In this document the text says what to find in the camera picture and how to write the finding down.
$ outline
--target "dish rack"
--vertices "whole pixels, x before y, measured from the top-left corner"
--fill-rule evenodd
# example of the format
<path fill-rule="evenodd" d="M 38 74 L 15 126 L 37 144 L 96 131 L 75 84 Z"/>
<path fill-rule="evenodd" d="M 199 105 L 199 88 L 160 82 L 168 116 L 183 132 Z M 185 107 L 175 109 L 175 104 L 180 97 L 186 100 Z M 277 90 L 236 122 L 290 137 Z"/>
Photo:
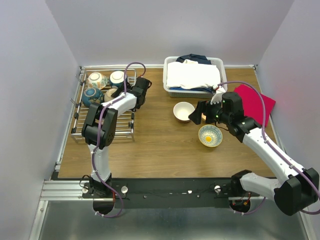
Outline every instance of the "dish rack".
<path fill-rule="evenodd" d="M 74 124 L 73 124 L 73 127 L 71 129 L 71 137 L 74 139 L 74 141 L 76 143 L 78 143 L 78 141 L 80 141 L 80 140 L 84 140 L 85 139 L 84 137 L 82 137 L 81 131 L 82 131 L 82 128 L 84 126 L 84 123 L 85 123 L 89 108 L 84 106 L 84 104 L 81 102 L 81 100 L 82 100 L 83 92 L 88 88 L 88 85 L 87 85 L 88 76 L 91 73 L 99 72 L 99 73 L 105 75 L 108 78 L 107 85 L 103 89 L 101 89 L 103 94 L 105 94 L 109 89 L 111 89 L 111 86 L 109 84 L 110 75 L 114 71 L 124 71 L 124 70 L 125 70 L 124 68 L 123 69 L 105 69 L 105 68 L 85 69 L 85 71 L 84 71 L 84 73 L 82 74 L 82 77 L 81 77 L 81 79 L 83 79 L 83 80 L 78 78 L 78 80 L 80 82 L 81 91 L 79 91 L 79 95 L 76 98 L 77 100 L 70 99 L 71 102 L 76 107 L 76 111 L 74 112 L 74 115 L 73 115 Z M 136 79 L 137 79 L 137 71 L 136 71 L 136 69 L 129 68 L 127 70 L 127 76 L 128 76 L 127 80 L 132 86 L 134 84 L 136 84 Z M 122 115 L 120 115 L 117 118 L 117 121 L 116 121 L 114 139 L 115 140 L 116 139 L 131 139 L 132 141 L 135 141 L 135 137 L 134 137 L 134 131 L 135 131 L 134 121 L 135 121 L 135 113 L 132 112 L 131 110 L 128 110 L 128 111 L 124 112 Z"/>

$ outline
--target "plastic basket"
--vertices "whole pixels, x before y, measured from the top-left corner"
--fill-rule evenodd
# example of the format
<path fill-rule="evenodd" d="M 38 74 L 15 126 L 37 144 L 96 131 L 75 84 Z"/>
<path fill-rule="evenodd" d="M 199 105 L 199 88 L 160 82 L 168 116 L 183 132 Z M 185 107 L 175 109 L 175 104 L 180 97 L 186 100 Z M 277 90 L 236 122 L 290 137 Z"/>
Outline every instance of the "plastic basket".
<path fill-rule="evenodd" d="M 212 94 L 205 91 L 190 91 L 190 90 L 172 90 L 167 88 L 167 67 L 169 63 L 173 63 L 179 58 L 178 56 L 168 56 L 164 60 L 163 65 L 163 88 L 166 90 L 170 97 L 178 97 L 178 98 L 204 98 L 210 99 L 212 98 Z M 216 65 L 220 72 L 220 78 L 223 83 L 227 81 L 226 71 L 224 67 L 224 62 L 220 58 L 215 57 L 207 57 L 208 60 L 211 61 L 212 65 Z M 223 85 L 225 91 L 227 91 L 227 85 Z"/>

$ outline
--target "wooden table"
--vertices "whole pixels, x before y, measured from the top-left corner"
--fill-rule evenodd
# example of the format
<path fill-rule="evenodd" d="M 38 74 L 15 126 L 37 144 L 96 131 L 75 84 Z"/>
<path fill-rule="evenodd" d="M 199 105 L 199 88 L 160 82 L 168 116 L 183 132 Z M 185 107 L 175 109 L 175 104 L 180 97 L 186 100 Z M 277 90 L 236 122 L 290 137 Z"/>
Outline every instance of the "wooden table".
<path fill-rule="evenodd" d="M 251 68 L 227 68 L 226 75 L 228 81 L 245 81 L 259 89 Z M 200 143 L 198 131 L 204 123 L 180 123 L 173 115 L 178 102 L 190 102 L 196 107 L 199 99 L 170 97 L 163 88 L 163 69 L 147 69 L 145 77 L 153 84 L 145 104 L 135 113 L 135 142 L 114 140 L 110 145 L 112 177 L 230 177 L 244 169 L 263 177 L 274 176 L 250 148 L 223 129 L 223 141 L 218 147 Z M 228 91 L 237 86 L 229 84 Z M 266 132 L 275 140 L 270 124 Z M 90 173 L 90 152 L 85 141 L 76 143 L 69 135 L 58 177 L 81 178 Z"/>

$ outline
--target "white cloth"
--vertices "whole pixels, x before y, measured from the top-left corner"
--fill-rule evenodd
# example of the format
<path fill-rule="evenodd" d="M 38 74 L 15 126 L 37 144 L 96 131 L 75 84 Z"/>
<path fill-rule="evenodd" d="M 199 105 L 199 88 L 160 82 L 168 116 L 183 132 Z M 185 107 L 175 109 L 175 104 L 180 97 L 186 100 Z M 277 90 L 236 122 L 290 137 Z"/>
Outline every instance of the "white cloth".
<path fill-rule="evenodd" d="M 186 60 L 183 61 L 183 64 L 198 64 L 198 62 L 186 59 Z"/>
<path fill-rule="evenodd" d="M 184 64 L 171 62 L 167 65 L 166 87 L 170 88 L 211 88 L 221 82 L 216 65 Z"/>

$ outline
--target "red mat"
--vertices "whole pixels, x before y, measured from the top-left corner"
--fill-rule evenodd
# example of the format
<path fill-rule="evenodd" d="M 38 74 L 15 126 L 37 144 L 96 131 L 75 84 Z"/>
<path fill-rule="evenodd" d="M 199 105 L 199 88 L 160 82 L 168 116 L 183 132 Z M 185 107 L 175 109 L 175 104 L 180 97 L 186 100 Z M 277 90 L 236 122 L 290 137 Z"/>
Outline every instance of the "red mat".
<path fill-rule="evenodd" d="M 263 108 L 262 108 L 261 100 L 257 95 L 257 93 L 251 87 L 248 87 L 243 84 L 236 87 L 234 91 L 238 93 L 239 96 L 242 98 L 244 115 L 253 118 L 260 125 L 262 125 Z M 270 113 L 274 108 L 276 101 L 263 94 L 261 95 L 265 105 L 265 116 L 266 116 L 265 127 L 266 127 L 269 122 Z"/>

